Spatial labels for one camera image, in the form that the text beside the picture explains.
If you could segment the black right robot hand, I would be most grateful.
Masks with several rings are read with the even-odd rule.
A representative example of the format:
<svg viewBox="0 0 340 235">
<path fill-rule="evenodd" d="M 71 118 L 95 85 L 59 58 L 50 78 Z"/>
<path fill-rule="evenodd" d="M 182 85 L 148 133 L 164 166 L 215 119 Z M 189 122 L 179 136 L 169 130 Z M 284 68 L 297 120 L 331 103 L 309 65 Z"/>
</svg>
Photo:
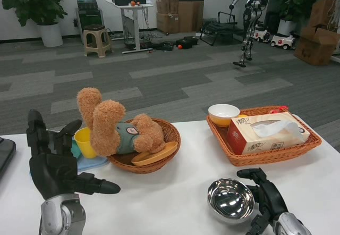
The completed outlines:
<svg viewBox="0 0 340 235">
<path fill-rule="evenodd" d="M 277 187 L 267 179 L 265 172 L 261 168 L 242 169 L 237 171 L 237 176 L 250 179 L 255 182 L 255 186 L 248 186 L 254 201 L 259 204 L 260 214 L 251 221 L 251 228 L 247 234 L 263 234 L 268 225 L 274 227 L 274 222 L 278 220 L 282 213 L 288 212 L 285 201 Z"/>
</svg>

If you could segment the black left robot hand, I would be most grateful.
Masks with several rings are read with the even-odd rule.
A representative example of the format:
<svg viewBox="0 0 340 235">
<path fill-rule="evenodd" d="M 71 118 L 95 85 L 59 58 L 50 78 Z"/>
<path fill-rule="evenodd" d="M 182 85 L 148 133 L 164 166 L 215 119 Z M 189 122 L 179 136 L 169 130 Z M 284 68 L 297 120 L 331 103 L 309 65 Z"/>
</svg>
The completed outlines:
<svg viewBox="0 0 340 235">
<path fill-rule="evenodd" d="M 49 133 L 39 111 L 28 113 L 26 130 L 32 180 L 43 199 L 62 194 L 80 192 L 87 195 L 117 194 L 119 185 L 105 179 L 97 179 L 92 173 L 78 174 L 77 159 L 71 152 L 72 137 L 81 127 L 77 119 L 67 124 L 60 132 Z"/>
</svg>

